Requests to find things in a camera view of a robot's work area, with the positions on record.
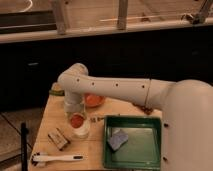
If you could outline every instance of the food item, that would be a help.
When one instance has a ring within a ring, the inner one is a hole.
[[[85,94],[85,105],[87,107],[96,107],[101,105],[105,100],[105,97],[98,96],[95,94],[86,93]]]
[[[80,113],[74,113],[70,119],[70,124],[73,128],[79,128],[84,123],[84,117]]]

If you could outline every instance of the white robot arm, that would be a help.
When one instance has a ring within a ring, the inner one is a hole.
[[[209,171],[213,168],[213,89],[196,80],[88,76],[74,64],[58,78],[65,90],[65,111],[77,112],[83,93],[113,97],[162,110],[162,171]]]

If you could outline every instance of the small container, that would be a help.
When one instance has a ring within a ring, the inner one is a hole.
[[[103,166],[107,169],[159,171],[161,120],[146,116],[106,116],[104,120]],[[128,135],[116,152],[108,139],[122,129]]]
[[[85,119],[82,126],[79,128],[73,128],[73,132],[78,138],[87,138],[90,131],[90,121]]]
[[[87,138],[90,131],[89,119],[81,113],[73,113],[69,119],[73,133],[78,138]]]

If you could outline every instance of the green tray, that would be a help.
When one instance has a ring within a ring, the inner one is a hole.
[[[129,138],[117,151],[107,140],[122,129]],[[156,117],[106,116],[103,165],[108,169],[160,170],[161,120]]]

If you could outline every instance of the sponge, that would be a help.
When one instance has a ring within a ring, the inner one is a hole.
[[[117,151],[122,144],[128,141],[128,138],[129,136],[120,129],[118,132],[114,133],[107,142],[114,151]]]

